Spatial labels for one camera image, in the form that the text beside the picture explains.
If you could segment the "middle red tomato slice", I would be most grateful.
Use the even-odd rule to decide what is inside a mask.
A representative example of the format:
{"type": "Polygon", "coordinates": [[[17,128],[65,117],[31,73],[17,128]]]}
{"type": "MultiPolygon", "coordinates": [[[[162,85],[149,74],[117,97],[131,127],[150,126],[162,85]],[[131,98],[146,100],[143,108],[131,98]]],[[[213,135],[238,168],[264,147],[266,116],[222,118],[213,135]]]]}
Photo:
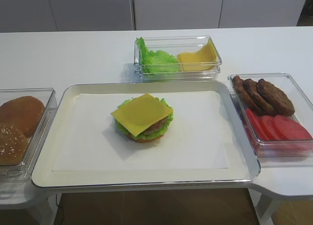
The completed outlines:
{"type": "Polygon", "coordinates": [[[274,127],[274,117],[263,115],[260,117],[260,124],[269,140],[286,140],[274,127]]]}

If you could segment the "clear lettuce cheese container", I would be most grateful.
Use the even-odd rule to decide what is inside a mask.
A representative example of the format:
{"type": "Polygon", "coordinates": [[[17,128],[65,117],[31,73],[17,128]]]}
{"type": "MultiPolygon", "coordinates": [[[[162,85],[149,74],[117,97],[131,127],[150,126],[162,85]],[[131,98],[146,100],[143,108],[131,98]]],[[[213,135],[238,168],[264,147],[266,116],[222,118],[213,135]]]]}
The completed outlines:
{"type": "Polygon", "coordinates": [[[157,81],[187,81],[187,80],[216,80],[221,69],[222,59],[208,35],[200,36],[180,36],[180,37],[150,37],[143,38],[149,50],[164,50],[178,59],[178,54],[184,52],[196,52],[201,47],[211,42],[217,53],[218,62],[211,70],[203,71],[183,71],[182,64],[179,63],[179,72],[145,73],[143,66],[139,63],[139,49],[134,43],[134,74],[141,82],[157,81]]]}

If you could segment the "clear patty tomato container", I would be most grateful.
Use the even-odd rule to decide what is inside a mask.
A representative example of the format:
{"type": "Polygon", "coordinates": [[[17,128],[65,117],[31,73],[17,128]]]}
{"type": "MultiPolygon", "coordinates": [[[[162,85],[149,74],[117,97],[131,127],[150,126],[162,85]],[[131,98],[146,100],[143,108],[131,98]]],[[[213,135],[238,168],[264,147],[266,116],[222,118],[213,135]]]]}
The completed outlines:
{"type": "Polygon", "coordinates": [[[281,89],[291,100],[295,108],[292,116],[286,116],[302,125],[313,136],[313,105],[306,97],[294,79],[286,73],[263,74],[234,74],[229,76],[230,85],[234,91],[234,102],[239,108],[240,117],[244,123],[248,139],[259,157],[308,157],[313,154],[313,140],[259,140],[246,115],[248,107],[241,101],[236,93],[232,79],[239,75],[243,80],[252,79],[258,82],[264,79],[281,89]]]}

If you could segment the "right brown meat patty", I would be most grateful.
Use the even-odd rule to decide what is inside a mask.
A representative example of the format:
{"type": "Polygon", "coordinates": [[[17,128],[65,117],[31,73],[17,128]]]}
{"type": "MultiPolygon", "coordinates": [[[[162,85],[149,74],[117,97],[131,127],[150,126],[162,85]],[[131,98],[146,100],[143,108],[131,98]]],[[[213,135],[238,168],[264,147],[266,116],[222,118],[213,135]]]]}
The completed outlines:
{"type": "Polygon", "coordinates": [[[292,116],[295,113],[293,103],[288,96],[271,82],[260,79],[257,83],[259,94],[273,106],[279,115],[292,116]]]}

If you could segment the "yellow cheese slices stack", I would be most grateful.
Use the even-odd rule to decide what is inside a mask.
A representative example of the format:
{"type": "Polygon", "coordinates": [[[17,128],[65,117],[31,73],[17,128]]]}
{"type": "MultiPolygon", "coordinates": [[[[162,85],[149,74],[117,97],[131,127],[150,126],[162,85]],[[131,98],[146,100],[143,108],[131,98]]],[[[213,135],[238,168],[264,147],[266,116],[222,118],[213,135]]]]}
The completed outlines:
{"type": "Polygon", "coordinates": [[[217,53],[211,42],[196,52],[178,54],[178,61],[182,64],[182,70],[188,72],[211,70],[218,62],[217,53]]]}

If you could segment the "flat orange bun bottom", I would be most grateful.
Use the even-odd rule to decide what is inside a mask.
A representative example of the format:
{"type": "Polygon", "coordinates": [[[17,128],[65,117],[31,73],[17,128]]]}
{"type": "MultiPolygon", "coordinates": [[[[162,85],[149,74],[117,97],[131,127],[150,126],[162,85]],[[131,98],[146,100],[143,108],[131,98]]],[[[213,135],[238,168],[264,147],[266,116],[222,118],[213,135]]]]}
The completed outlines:
{"type": "Polygon", "coordinates": [[[0,122],[13,125],[26,137],[34,135],[44,104],[33,96],[22,96],[5,102],[0,107],[0,122]]]}

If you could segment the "red tomato slice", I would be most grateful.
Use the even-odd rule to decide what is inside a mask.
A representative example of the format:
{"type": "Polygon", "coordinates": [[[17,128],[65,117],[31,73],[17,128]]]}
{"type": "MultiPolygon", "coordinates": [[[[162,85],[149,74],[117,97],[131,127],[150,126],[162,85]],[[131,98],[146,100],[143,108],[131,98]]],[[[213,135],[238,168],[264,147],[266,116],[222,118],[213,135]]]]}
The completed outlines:
{"type": "Polygon", "coordinates": [[[264,141],[269,140],[268,136],[261,127],[259,117],[251,109],[246,109],[246,115],[249,118],[258,139],[264,141]]]}
{"type": "Polygon", "coordinates": [[[282,115],[273,119],[273,125],[283,139],[286,140],[312,140],[311,134],[296,121],[282,115]]]}
{"type": "Polygon", "coordinates": [[[274,117],[263,115],[260,117],[260,124],[269,140],[286,140],[274,127],[274,117]]]}

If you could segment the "clear bun container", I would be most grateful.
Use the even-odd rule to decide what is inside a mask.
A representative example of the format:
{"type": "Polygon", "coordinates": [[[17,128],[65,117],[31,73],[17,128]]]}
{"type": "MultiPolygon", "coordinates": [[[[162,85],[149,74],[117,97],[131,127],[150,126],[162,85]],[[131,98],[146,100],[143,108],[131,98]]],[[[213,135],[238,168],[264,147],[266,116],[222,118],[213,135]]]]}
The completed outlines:
{"type": "Polygon", "coordinates": [[[1,183],[23,182],[30,178],[36,159],[45,141],[46,135],[54,119],[57,102],[52,88],[44,89],[12,89],[0,91],[0,106],[7,101],[22,97],[33,96],[44,104],[44,112],[33,136],[26,137],[28,147],[22,161],[17,165],[0,166],[1,183]]]}

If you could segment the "right red tomato slice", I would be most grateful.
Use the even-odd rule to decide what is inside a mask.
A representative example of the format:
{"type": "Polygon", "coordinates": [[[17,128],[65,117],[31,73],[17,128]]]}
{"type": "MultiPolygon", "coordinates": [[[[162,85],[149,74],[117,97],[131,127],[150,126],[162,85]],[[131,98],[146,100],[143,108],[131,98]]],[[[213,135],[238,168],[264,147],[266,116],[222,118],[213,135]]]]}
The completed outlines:
{"type": "Polygon", "coordinates": [[[273,125],[283,139],[286,140],[312,140],[311,134],[296,121],[282,115],[273,119],[273,125]]]}

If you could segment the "white metal serving tray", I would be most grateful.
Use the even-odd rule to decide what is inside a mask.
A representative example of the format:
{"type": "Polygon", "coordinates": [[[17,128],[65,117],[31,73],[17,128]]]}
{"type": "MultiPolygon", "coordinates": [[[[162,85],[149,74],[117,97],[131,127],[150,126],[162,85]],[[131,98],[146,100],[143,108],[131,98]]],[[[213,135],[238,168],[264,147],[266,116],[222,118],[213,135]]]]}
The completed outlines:
{"type": "Polygon", "coordinates": [[[227,86],[219,81],[161,82],[136,84],[88,84],[75,85],[65,90],[48,132],[40,155],[32,172],[32,181],[39,187],[75,186],[164,186],[167,184],[230,183],[247,182],[260,173],[259,161],[250,145],[237,115],[227,86]],[[159,170],[85,170],[55,171],[55,160],[61,148],[58,143],[62,130],[68,126],[68,114],[74,98],[93,94],[132,94],[132,98],[150,93],[214,91],[221,97],[223,117],[229,126],[231,141],[224,146],[227,168],[205,169],[159,169],[159,170]]]}

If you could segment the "right sesame bun top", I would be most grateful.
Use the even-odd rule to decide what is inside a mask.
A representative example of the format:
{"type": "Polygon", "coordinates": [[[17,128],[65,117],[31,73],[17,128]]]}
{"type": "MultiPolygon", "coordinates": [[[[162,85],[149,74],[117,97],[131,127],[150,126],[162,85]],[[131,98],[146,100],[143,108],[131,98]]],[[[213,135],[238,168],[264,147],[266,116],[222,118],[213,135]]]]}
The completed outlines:
{"type": "Polygon", "coordinates": [[[0,165],[19,164],[28,147],[26,136],[12,125],[0,124],[0,165]]]}

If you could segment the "brown meat patty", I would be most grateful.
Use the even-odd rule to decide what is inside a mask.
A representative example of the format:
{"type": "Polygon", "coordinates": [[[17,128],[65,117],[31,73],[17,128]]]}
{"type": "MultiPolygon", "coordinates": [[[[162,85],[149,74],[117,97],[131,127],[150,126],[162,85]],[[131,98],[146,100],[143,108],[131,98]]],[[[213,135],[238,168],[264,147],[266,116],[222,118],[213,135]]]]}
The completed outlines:
{"type": "Polygon", "coordinates": [[[239,77],[239,75],[236,75],[232,79],[233,87],[238,94],[241,101],[249,108],[251,109],[255,114],[258,116],[264,115],[264,111],[257,106],[257,104],[252,100],[251,96],[247,93],[247,91],[244,88],[244,81],[239,77]]]}
{"type": "Polygon", "coordinates": [[[279,115],[292,116],[295,113],[293,103],[288,96],[271,82],[260,79],[257,83],[259,94],[273,106],[279,115]]]}
{"type": "Polygon", "coordinates": [[[262,110],[263,115],[278,115],[278,112],[274,109],[274,107],[260,95],[257,85],[258,83],[252,79],[245,79],[243,82],[246,92],[250,95],[253,102],[262,110]]]}

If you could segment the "bottom burger bun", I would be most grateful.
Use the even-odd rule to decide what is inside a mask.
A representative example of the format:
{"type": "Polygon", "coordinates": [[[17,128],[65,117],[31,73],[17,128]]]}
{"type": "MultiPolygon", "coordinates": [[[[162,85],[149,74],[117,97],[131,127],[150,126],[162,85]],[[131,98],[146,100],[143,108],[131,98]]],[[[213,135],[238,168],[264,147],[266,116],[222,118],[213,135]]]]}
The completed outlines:
{"type": "Polygon", "coordinates": [[[130,140],[133,140],[134,142],[137,142],[137,143],[148,143],[148,142],[152,142],[152,141],[155,141],[157,139],[160,139],[163,137],[163,135],[159,135],[155,138],[150,138],[150,139],[143,139],[143,138],[138,138],[138,139],[135,139],[132,137],[131,134],[127,134],[126,135],[127,138],[129,138],[130,140]]]}

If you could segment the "green lettuce in container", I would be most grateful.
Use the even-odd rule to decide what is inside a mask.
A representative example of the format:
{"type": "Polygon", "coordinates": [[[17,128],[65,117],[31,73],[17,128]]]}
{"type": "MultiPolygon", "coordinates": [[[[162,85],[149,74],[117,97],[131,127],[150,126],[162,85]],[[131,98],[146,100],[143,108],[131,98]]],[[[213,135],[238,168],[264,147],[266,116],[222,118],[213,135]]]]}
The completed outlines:
{"type": "Polygon", "coordinates": [[[139,49],[139,63],[145,73],[179,72],[176,57],[164,50],[152,51],[147,48],[142,37],[136,39],[139,49]]]}

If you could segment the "left brown meat patty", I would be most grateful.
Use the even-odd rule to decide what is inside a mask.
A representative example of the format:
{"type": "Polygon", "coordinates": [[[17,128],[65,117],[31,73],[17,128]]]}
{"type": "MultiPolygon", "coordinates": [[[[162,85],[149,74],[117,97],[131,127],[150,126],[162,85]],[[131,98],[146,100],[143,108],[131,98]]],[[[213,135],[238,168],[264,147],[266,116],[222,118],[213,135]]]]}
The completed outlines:
{"type": "Polygon", "coordinates": [[[264,111],[257,106],[257,104],[252,100],[251,96],[247,93],[247,91],[244,88],[244,81],[239,77],[239,75],[236,75],[232,79],[233,87],[238,94],[241,101],[249,108],[251,109],[255,114],[258,116],[264,115],[264,111]]]}

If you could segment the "white paper tray liner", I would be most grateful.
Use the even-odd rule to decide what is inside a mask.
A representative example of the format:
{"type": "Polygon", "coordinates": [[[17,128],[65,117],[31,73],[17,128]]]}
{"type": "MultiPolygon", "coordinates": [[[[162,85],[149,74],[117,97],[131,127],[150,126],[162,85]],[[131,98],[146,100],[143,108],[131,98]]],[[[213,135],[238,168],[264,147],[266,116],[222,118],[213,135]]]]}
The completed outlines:
{"type": "Polygon", "coordinates": [[[55,171],[227,168],[231,141],[221,97],[214,91],[158,93],[174,110],[164,136],[136,143],[116,127],[111,113],[132,94],[81,94],[62,130],[55,171]]]}

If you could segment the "left red tomato slice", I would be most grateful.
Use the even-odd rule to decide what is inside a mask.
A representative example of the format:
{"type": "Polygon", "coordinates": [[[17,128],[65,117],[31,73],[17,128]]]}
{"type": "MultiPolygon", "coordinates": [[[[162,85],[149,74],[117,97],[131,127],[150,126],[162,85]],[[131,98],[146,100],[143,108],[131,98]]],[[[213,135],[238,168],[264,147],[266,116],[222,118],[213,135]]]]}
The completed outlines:
{"type": "Polygon", "coordinates": [[[246,115],[249,118],[258,139],[264,141],[269,140],[268,136],[261,127],[259,117],[251,109],[246,109],[246,115]]]}

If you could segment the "middle brown meat patty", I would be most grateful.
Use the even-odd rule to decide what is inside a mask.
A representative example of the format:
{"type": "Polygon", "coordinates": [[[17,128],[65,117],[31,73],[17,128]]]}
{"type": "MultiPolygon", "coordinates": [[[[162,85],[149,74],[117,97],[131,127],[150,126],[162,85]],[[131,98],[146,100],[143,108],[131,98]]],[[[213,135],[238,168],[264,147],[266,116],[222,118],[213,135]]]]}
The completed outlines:
{"type": "Polygon", "coordinates": [[[245,79],[243,82],[246,92],[250,95],[253,102],[262,110],[263,115],[278,115],[278,112],[274,109],[274,107],[260,95],[257,85],[258,83],[252,79],[245,79]]]}

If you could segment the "brown patty on burger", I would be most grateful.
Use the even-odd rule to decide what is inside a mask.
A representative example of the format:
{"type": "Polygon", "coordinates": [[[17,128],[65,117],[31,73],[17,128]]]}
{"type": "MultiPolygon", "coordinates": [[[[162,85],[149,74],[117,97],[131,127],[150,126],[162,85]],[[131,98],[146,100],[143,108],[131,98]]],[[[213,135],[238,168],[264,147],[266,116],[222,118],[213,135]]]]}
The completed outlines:
{"type": "Polygon", "coordinates": [[[155,124],[151,125],[149,128],[147,128],[145,131],[143,131],[142,133],[144,135],[150,135],[154,132],[159,131],[164,125],[165,123],[168,121],[168,116],[161,119],[160,121],[156,122],[155,124]]]}

